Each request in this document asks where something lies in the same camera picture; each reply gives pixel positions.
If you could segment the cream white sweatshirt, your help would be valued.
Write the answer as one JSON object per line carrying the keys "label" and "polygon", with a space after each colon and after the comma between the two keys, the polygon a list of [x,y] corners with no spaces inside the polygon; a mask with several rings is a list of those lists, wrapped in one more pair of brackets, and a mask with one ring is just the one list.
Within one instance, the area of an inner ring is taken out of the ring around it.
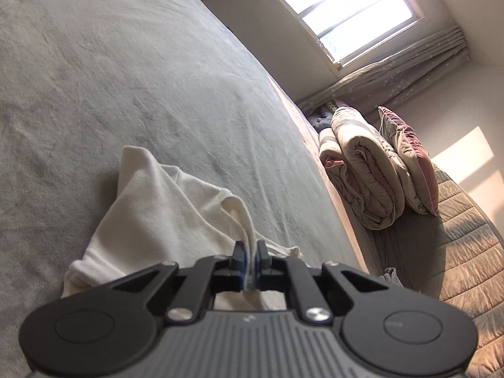
{"label": "cream white sweatshirt", "polygon": [[243,242],[248,260],[263,236],[241,198],[145,148],[123,149],[117,198],[64,277],[64,297],[161,262],[191,267],[206,256],[230,255]]}

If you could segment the rolled beige pink quilt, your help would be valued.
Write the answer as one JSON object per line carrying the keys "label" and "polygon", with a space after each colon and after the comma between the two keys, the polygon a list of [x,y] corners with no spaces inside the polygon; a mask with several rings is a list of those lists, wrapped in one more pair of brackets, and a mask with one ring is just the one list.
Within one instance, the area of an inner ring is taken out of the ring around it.
{"label": "rolled beige pink quilt", "polygon": [[406,201],[397,158],[358,110],[336,109],[331,126],[319,133],[319,159],[364,227],[385,229],[403,213]]}

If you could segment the grey quilted headboard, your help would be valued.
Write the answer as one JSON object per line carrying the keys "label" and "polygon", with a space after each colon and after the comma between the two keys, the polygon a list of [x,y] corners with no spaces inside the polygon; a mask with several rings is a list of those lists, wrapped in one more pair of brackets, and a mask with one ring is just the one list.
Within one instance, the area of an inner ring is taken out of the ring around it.
{"label": "grey quilted headboard", "polygon": [[503,238],[479,205],[440,168],[436,215],[406,208],[372,231],[378,262],[402,285],[465,312],[478,330],[470,377],[503,375]]}

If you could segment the pink beige pillow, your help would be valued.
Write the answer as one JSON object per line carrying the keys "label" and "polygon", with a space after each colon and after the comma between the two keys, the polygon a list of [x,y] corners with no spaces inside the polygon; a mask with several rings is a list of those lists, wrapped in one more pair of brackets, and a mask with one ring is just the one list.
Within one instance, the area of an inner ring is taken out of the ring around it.
{"label": "pink beige pillow", "polygon": [[405,164],[414,189],[428,213],[437,216],[439,193],[435,169],[414,129],[386,107],[378,107],[380,133]]}

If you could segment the right beige curtain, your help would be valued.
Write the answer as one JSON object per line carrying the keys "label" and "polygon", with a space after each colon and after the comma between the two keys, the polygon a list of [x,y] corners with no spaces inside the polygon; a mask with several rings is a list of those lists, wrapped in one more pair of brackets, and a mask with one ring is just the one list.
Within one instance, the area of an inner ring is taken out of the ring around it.
{"label": "right beige curtain", "polygon": [[364,115],[394,108],[470,60],[466,37],[451,26],[366,65],[298,103],[310,115],[331,100],[342,100]]}

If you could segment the grey bed sheet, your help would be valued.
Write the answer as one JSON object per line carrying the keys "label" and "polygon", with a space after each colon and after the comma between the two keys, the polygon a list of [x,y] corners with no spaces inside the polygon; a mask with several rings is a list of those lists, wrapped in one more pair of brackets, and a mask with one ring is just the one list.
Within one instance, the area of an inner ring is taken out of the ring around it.
{"label": "grey bed sheet", "polygon": [[243,199],[311,265],[363,269],[313,129],[200,0],[1,0],[1,374],[112,205],[126,145]]}

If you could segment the window with white frame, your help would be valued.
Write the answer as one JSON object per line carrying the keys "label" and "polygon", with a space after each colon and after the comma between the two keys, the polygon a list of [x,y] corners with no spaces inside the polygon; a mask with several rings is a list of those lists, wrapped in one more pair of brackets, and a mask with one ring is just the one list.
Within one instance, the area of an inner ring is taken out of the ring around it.
{"label": "window with white frame", "polygon": [[339,69],[423,19],[414,0],[279,0]]}

